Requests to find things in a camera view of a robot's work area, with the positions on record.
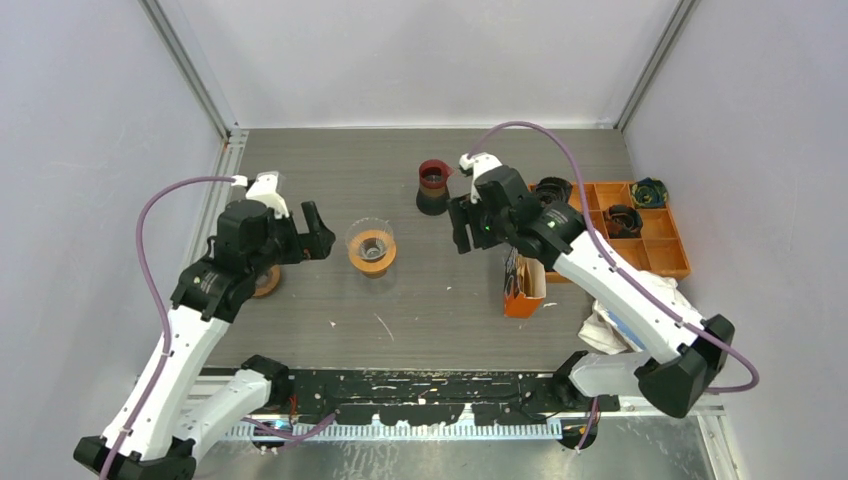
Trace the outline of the clear glass dripper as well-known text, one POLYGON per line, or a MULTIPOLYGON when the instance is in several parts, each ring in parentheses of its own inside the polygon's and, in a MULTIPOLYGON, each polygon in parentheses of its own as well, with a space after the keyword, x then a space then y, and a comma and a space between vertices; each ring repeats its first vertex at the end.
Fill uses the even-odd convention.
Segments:
POLYGON ((376 217, 355 221, 347 229, 345 240, 348 254, 366 262, 383 259, 395 244, 389 222, 376 217))

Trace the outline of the glass carafe with brown collar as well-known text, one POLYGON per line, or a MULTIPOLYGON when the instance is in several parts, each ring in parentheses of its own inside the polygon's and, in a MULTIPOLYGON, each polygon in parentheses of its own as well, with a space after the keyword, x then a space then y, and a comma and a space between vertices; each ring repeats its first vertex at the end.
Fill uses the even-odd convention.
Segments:
POLYGON ((362 271, 362 274, 368 279, 379 279, 388 273, 387 269, 362 271))

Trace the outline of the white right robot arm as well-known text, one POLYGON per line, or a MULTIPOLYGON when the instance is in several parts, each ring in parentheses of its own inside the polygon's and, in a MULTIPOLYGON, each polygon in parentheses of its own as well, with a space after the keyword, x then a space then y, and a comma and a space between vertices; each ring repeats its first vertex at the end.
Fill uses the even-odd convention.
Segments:
POLYGON ((459 170, 469 193, 448 212, 459 253, 507 243, 592 295, 637 337, 637 353, 582 354, 555 384, 558 403, 582 409, 601 395, 641 395, 664 414, 683 418, 723 369, 735 335, 722 315, 703 317, 676 299, 662 300, 654 285, 593 230, 568 202, 543 204, 520 173, 497 157, 465 154, 459 170))

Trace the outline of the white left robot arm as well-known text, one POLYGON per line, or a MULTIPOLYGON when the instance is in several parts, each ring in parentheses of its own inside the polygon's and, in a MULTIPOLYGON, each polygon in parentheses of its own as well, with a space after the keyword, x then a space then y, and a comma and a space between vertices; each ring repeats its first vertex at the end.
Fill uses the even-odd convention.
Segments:
POLYGON ((293 394, 286 365, 254 355, 194 408, 189 394, 209 355, 252 299, 261 278, 282 265, 327 258, 335 234, 313 202, 299 232, 276 171, 227 183, 245 196, 219 214, 205 253, 186 267, 168 300, 158 300, 161 335, 131 394, 102 433, 80 439, 74 460, 101 479, 189 479, 211 446, 254 411, 285 409, 293 394))

